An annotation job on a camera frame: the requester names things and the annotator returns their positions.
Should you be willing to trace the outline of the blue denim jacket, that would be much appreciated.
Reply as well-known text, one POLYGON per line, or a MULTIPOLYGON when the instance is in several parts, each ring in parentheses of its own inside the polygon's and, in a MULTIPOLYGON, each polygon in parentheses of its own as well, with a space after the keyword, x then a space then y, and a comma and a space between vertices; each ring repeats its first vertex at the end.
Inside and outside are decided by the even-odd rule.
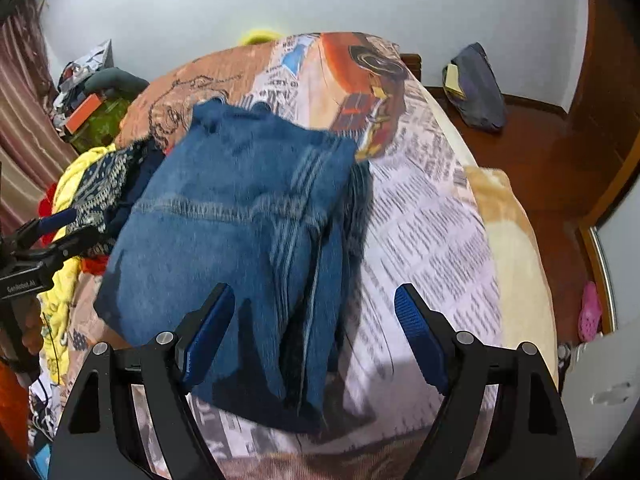
POLYGON ((96 313, 137 346, 227 284, 232 320, 195 394, 264 426, 319 430, 371 197, 356 153, 261 106, 198 104, 117 237, 96 313))

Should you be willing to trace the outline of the red garment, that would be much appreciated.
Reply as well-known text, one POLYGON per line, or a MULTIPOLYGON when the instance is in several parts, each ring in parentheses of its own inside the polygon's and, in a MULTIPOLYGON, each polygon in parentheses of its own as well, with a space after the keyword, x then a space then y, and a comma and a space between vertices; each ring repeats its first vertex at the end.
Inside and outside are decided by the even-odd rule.
MULTIPOLYGON (((37 209, 38 216, 40 218, 52 216, 53 199, 57 186, 58 185, 56 183, 51 184, 47 189, 46 195, 42 200, 40 200, 37 209)), ((52 242, 53 237, 53 232, 43 235, 43 237, 40 238, 41 245, 49 245, 52 242)), ((103 275, 108 263, 108 257, 107 255, 100 255, 96 257, 80 257, 79 263, 81 272, 89 273, 92 275, 103 275)))

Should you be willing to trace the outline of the yellow printed garment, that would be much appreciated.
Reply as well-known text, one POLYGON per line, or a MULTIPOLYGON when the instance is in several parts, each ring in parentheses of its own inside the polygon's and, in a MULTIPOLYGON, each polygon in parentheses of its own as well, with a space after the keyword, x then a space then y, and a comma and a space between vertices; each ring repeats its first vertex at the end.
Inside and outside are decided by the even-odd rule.
MULTIPOLYGON (((114 151, 116 146, 112 143, 99 148, 90 148, 88 152, 79 155, 66 168, 60 180, 50 187, 46 198, 41 203, 46 205, 52 214, 69 207, 85 171, 94 162, 114 151)), ((70 355, 66 344, 63 344, 63 338, 68 326, 70 303, 79 273, 80 258, 73 257, 66 260, 62 269, 53 275, 53 287, 38 295, 42 319, 42 353, 51 382, 57 385, 62 385, 64 382, 70 365, 70 355)))

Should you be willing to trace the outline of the navy patterned garment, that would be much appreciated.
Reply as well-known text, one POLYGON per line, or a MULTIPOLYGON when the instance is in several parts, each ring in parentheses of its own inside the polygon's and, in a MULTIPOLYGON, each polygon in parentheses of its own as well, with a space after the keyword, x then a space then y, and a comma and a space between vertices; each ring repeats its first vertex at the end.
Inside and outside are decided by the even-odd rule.
POLYGON ((164 159, 164 151, 149 138, 109 152, 85 170, 70 205, 77 216, 67 227, 68 234, 85 226, 100 232, 96 244, 81 253, 84 258, 112 252, 134 203, 164 159))

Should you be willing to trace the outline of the striped brown curtain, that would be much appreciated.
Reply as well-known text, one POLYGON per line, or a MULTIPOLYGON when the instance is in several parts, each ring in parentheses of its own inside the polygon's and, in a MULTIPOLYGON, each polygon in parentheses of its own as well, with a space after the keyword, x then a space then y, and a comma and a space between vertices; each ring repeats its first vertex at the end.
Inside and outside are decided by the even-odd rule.
POLYGON ((49 186, 76 152, 49 113, 56 90, 36 0, 22 0, 1 23, 1 229, 34 218, 49 186))

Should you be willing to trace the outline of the white cabinet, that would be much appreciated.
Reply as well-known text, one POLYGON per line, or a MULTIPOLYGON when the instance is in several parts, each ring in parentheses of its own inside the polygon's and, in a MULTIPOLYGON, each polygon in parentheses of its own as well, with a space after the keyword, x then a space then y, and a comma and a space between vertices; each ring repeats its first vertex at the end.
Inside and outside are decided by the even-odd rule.
POLYGON ((576 454, 603 460, 639 400, 639 322, 581 344, 565 375, 562 403, 576 454))

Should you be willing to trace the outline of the beige blanket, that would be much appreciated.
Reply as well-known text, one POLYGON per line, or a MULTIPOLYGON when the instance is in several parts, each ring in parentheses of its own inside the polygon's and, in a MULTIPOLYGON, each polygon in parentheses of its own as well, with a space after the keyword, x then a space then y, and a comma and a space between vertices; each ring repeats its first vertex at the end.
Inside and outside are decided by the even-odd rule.
POLYGON ((552 293, 535 231, 505 172, 467 166, 465 173, 495 260, 503 343, 515 348, 523 341, 532 342, 557 382, 558 336, 552 293))

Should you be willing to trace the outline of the pink slipper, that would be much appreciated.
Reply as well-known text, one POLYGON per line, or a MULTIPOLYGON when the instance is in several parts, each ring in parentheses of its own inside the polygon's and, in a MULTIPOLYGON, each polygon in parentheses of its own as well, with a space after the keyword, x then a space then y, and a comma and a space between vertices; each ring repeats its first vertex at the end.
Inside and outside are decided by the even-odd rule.
POLYGON ((596 338, 602 316, 597 285, 593 282, 585 284, 582 290, 582 307, 578 315, 578 335, 582 342, 596 338))

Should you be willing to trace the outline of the cluttered bedside pile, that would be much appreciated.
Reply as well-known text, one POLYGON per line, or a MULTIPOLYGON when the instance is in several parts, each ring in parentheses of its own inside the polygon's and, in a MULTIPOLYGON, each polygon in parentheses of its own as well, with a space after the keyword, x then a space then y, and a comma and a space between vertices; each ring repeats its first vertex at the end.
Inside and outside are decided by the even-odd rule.
POLYGON ((77 154, 111 144, 128 107, 149 81, 114 64, 112 40, 65 65, 50 118, 61 140, 77 154))

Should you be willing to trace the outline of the newspaper print bed sheet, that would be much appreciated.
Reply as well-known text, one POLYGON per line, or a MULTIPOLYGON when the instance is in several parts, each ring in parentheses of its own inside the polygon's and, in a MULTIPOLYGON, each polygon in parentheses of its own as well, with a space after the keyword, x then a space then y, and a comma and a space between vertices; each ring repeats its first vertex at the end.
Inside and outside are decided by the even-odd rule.
POLYGON ((321 431, 294 436, 193 399, 203 437, 231 479, 398 479, 440 399, 394 315, 395 289, 412 283, 455 328, 505 346, 495 260, 465 173, 478 166, 398 47, 362 32, 296 35, 186 63, 134 100, 116 148, 145 138, 172 148, 194 105, 213 98, 266 104, 302 127, 349 136, 369 164, 372 203, 321 431))

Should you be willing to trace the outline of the dark grey floor bag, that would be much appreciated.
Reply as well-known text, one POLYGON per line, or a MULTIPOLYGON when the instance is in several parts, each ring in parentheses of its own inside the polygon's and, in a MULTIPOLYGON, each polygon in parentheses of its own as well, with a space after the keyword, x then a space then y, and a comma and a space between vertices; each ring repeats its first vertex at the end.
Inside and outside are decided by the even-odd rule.
POLYGON ((506 125, 506 102, 479 42, 466 46, 442 69, 442 88, 465 125, 493 132, 506 125))

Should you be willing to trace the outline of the wooden door frame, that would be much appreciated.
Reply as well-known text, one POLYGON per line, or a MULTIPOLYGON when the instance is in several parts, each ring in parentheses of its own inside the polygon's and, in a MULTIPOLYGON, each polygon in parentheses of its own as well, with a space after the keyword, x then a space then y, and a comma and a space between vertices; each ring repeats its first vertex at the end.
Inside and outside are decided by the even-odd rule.
POLYGON ((602 191, 578 223, 602 306, 601 328, 616 330, 612 273, 605 269, 597 230, 639 172, 639 45, 615 0, 588 0, 584 59, 570 108, 570 126, 599 143, 591 156, 604 171, 602 191))

